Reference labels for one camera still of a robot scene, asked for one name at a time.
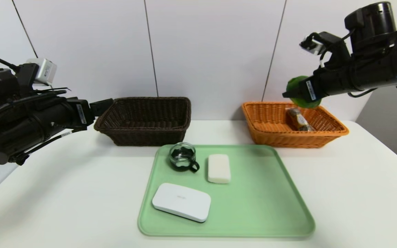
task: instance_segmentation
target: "snack package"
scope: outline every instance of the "snack package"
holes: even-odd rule
[[[315,131],[298,108],[286,108],[286,120],[288,125],[296,131]]]

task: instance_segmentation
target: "glass cup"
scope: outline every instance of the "glass cup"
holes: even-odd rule
[[[195,161],[195,148],[192,144],[179,142],[170,149],[170,165],[176,171],[197,172],[200,169]]]

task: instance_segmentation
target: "white table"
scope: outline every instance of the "white table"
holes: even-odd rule
[[[0,247],[397,248],[397,155],[356,123],[321,149],[277,149],[316,222],[305,240],[147,237],[137,218],[157,147],[89,130],[34,154],[0,185]],[[192,121],[185,141],[252,143],[242,121]]]

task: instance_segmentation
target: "green object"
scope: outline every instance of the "green object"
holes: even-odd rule
[[[308,78],[308,77],[307,76],[299,76],[299,77],[294,77],[293,79],[289,80],[289,82],[287,83],[286,91],[289,91],[291,89],[298,87],[298,83],[301,80],[304,80],[306,78]],[[299,106],[301,108],[306,108],[306,109],[315,108],[315,107],[319,106],[319,104],[321,103],[321,99],[316,102],[306,102],[306,100],[300,99],[300,98],[291,98],[290,100],[292,100],[292,102],[295,103],[297,106]]]
[[[139,214],[139,229],[149,236],[306,237],[315,222],[274,148],[263,145],[198,145],[200,170],[177,172],[167,158],[172,145],[156,153]],[[207,181],[207,158],[227,154],[231,182]],[[151,201],[162,183],[208,193],[211,209],[204,223],[156,210]]]

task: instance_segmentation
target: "brown wicker basket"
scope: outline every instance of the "brown wicker basket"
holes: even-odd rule
[[[162,146],[183,141],[190,122],[186,97],[126,97],[114,100],[94,129],[118,146]]]
[[[323,107],[300,108],[315,132],[294,131],[286,123],[289,102],[246,102],[243,104],[249,132],[256,144],[274,147],[319,148],[348,134],[348,129]]]

